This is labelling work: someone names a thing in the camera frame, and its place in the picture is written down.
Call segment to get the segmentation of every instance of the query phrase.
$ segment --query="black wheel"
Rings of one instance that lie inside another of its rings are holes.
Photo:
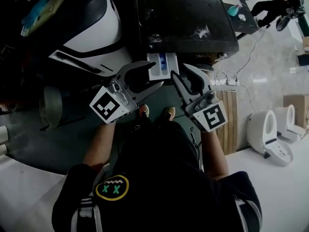
[[[280,16],[280,18],[277,20],[276,22],[276,29],[277,31],[282,31],[286,28],[286,26],[289,24],[290,22],[290,18],[288,16],[282,17]]]

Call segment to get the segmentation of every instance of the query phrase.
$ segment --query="toilet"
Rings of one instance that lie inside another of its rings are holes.
[[[275,115],[277,119],[277,131],[279,131],[283,137],[294,142],[303,138],[306,131],[300,126],[295,125],[295,108],[293,105],[276,108]]]
[[[286,166],[293,161],[290,147],[277,140],[277,121],[271,110],[251,114],[247,127],[247,141],[257,152],[270,157],[277,165]]]

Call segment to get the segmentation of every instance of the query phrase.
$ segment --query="white cylinder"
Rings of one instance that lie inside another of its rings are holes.
[[[5,155],[8,153],[6,145],[0,145],[0,156]]]
[[[9,140],[8,129],[6,126],[0,127],[0,144]]]

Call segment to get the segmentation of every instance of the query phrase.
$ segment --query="cardboard box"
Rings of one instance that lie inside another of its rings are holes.
[[[309,95],[285,95],[283,106],[289,105],[295,107],[295,124],[306,129],[308,126]]]

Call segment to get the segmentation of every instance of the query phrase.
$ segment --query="person's right arm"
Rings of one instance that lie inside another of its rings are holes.
[[[201,131],[202,154],[205,173],[214,180],[228,176],[228,166],[215,131]]]

